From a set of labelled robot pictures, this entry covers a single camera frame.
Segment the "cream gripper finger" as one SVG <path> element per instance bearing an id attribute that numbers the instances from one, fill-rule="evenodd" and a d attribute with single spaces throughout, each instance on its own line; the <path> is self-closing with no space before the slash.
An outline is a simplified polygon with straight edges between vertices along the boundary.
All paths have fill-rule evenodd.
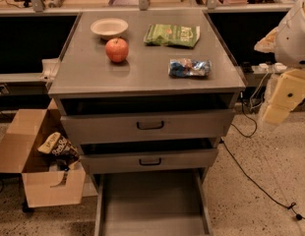
<path id="1" fill-rule="evenodd" d="M 264 107 L 262 120 L 268 124 L 278 125 L 287 118 L 289 113 L 289 108 L 284 108 L 280 105 L 266 104 Z"/>

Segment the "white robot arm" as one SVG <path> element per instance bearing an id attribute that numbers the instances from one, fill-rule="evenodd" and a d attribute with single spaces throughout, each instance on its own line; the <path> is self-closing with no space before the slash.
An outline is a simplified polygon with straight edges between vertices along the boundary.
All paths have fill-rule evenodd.
<path id="1" fill-rule="evenodd" d="M 298 0 L 254 49 L 273 53 L 276 62 L 287 67 L 275 80 L 261 117 L 264 123 L 278 125 L 305 98 L 305 0 Z"/>

